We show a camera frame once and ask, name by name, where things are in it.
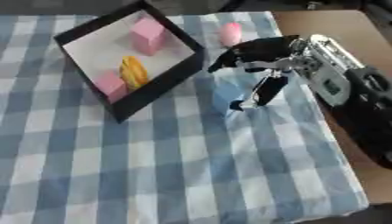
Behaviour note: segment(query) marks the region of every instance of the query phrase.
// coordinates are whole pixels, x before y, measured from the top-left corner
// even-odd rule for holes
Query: pink cube
[[[165,28],[153,18],[137,21],[130,31],[132,45],[146,55],[154,55],[164,43]]]
[[[110,103],[114,103],[127,94],[125,82],[114,72],[100,75],[94,84],[108,97]]]

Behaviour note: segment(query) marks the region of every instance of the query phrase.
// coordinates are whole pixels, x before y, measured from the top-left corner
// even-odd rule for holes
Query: pink ball
[[[220,42],[224,46],[234,46],[241,42],[242,31],[238,23],[228,23],[220,29]]]

